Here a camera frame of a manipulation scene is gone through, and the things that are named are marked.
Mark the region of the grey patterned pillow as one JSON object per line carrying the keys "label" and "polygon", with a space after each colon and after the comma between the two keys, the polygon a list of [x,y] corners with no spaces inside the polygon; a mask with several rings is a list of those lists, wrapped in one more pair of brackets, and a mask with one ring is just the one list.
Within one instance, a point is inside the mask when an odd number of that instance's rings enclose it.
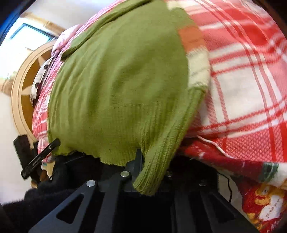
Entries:
{"label": "grey patterned pillow", "polygon": [[38,101],[38,98],[47,79],[48,72],[51,68],[51,65],[53,64],[54,59],[55,57],[52,56],[50,59],[45,61],[35,76],[30,92],[30,102],[33,107],[35,107]]}

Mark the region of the red cartoon quilt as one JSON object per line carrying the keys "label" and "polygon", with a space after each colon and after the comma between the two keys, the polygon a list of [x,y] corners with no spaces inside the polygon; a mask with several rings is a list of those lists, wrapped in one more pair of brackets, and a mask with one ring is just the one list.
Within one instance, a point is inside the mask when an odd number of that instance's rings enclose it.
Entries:
{"label": "red cartoon quilt", "polygon": [[184,139],[179,151],[231,176],[242,210],[259,232],[286,232],[286,163],[237,159],[202,138]]}

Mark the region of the cream wooden headboard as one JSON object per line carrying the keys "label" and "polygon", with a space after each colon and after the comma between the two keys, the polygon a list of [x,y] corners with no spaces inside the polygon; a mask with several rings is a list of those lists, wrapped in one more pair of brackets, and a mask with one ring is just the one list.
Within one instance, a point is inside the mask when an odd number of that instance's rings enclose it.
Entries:
{"label": "cream wooden headboard", "polygon": [[34,108],[30,103],[31,88],[39,69],[51,57],[54,44],[53,40],[32,51],[20,66],[13,81],[11,106],[14,124],[19,135],[27,135],[31,144],[36,141],[32,132]]}

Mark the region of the window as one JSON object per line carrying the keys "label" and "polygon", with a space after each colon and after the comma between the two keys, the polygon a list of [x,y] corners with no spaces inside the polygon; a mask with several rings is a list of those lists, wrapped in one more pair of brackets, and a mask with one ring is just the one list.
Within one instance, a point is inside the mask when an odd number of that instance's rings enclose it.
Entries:
{"label": "window", "polygon": [[34,51],[38,47],[52,41],[55,36],[38,29],[29,24],[23,23],[11,36],[10,39],[20,46]]}

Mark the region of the pink pillow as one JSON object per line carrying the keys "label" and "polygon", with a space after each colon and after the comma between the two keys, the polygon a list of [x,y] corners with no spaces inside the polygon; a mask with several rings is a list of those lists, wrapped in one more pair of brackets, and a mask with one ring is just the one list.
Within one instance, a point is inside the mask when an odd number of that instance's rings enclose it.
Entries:
{"label": "pink pillow", "polygon": [[80,24],[77,24],[75,26],[72,26],[68,29],[66,29],[64,32],[60,34],[56,42],[54,43],[54,46],[51,50],[51,56],[57,56],[62,48],[69,42],[69,40],[76,34],[78,29],[81,27]]}

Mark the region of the green striped knit sweater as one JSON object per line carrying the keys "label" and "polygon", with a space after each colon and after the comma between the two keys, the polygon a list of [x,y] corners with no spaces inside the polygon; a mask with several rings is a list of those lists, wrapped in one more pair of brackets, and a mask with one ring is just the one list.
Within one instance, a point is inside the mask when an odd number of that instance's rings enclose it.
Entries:
{"label": "green striped knit sweater", "polygon": [[178,1],[125,1],[73,39],[48,105],[53,156],[75,151],[125,166],[154,195],[210,82],[201,31]]}

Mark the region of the red plaid bed cover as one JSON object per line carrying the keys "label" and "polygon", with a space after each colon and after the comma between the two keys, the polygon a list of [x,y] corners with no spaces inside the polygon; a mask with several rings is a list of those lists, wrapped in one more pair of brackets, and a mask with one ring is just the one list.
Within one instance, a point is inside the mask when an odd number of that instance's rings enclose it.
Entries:
{"label": "red plaid bed cover", "polygon": [[[48,105],[62,54],[80,33],[123,2],[92,16],[54,56],[33,113],[37,152],[53,142],[48,138]],[[286,38],[280,28],[253,3],[178,2],[202,33],[211,77],[183,140],[214,142],[237,159],[286,163]]]}

